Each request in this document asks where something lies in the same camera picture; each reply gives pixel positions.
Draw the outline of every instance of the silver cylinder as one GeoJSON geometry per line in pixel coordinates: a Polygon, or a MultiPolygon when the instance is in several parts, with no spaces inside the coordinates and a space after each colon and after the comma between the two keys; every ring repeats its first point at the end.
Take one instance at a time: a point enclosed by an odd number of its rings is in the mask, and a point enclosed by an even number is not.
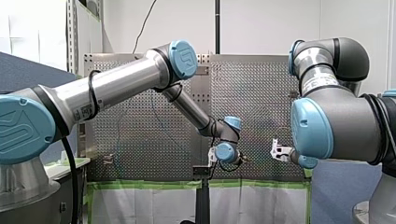
{"type": "Polygon", "coordinates": [[[45,195],[49,187],[50,181],[38,157],[18,164],[0,165],[0,209],[45,195]]]}
{"type": "Polygon", "coordinates": [[[305,49],[294,60],[296,72],[302,79],[302,95],[315,88],[339,85],[331,69],[332,55],[322,48],[305,49]]]}
{"type": "Polygon", "coordinates": [[[197,128],[207,127],[210,117],[198,106],[180,85],[163,91],[163,95],[197,128]]]}
{"type": "MultiPolygon", "coordinates": [[[[169,79],[166,62],[151,49],[140,60],[95,75],[92,86],[100,110],[104,110],[150,88],[165,88],[169,79]]],[[[69,131],[94,110],[88,77],[54,89],[41,88],[55,103],[69,131]]]]}
{"type": "Polygon", "coordinates": [[[60,185],[51,182],[49,190],[39,197],[0,207],[0,222],[2,224],[59,224],[61,223],[60,208],[60,185]]]}
{"type": "Polygon", "coordinates": [[[323,65],[306,71],[303,77],[302,95],[323,86],[337,86],[338,81],[330,67],[323,65]]]}

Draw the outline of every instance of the metal frame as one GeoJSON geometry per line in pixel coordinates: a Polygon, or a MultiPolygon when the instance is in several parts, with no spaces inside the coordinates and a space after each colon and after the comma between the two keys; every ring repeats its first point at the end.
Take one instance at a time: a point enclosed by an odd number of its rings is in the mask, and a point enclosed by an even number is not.
{"type": "Polygon", "coordinates": [[[76,0],[66,2],[66,36],[68,72],[78,73],[78,28],[76,0]]]}

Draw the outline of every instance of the wall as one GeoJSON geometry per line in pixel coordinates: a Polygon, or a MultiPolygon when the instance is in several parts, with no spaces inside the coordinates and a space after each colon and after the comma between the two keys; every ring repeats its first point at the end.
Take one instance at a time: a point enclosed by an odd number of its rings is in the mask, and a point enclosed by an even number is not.
{"type": "Polygon", "coordinates": [[[0,51],[66,70],[65,9],[65,0],[0,0],[0,51]]]}
{"type": "Polygon", "coordinates": [[[370,57],[370,74],[361,92],[379,93],[389,87],[390,3],[381,0],[322,0],[320,38],[345,36],[359,41],[370,57]]]}
{"type": "MultiPolygon", "coordinates": [[[[132,52],[152,1],[104,0],[104,51],[132,52]]],[[[146,24],[136,52],[187,39],[198,52],[214,48],[212,0],[158,1],[146,24]]]]}
{"type": "MultiPolygon", "coordinates": [[[[105,52],[132,52],[151,2],[104,0],[105,52]]],[[[214,10],[213,0],[158,1],[136,52],[180,38],[199,53],[213,52],[214,10]]],[[[319,38],[318,0],[227,0],[220,13],[222,53],[286,54],[297,38],[319,38]],[[292,23],[295,11],[298,24],[292,23]]]]}
{"type": "Polygon", "coordinates": [[[221,1],[221,53],[288,54],[296,39],[319,38],[319,9],[318,0],[221,1]]]}

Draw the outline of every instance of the black stand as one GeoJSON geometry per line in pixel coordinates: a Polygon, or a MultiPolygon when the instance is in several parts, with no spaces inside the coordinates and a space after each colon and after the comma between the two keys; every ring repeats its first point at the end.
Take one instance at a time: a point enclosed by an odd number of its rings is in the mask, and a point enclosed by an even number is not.
{"type": "Polygon", "coordinates": [[[210,167],[193,166],[194,180],[201,180],[202,186],[196,190],[195,223],[182,221],[180,224],[210,224],[209,178],[210,167]]]}

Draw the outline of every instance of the sticker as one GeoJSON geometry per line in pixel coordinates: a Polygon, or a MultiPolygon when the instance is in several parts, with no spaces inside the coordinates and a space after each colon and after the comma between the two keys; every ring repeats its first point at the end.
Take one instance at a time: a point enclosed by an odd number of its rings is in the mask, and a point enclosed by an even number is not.
{"type": "Polygon", "coordinates": [[[329,85],[338,85],[338,81],[335,76],[331,74],[315,74],[314,77],[311,77],[308,81],[305,82],[303,86],[303,92],[309,92],[314,88],[320,86],[329,86],[329,85]]]}
{"type": "Polygon", "coordinates": [[[91,105],[84,105],[81,108],[74,111],[75,121],[79,121],[82,119],[87,119],[93,113],[91,105]]]}

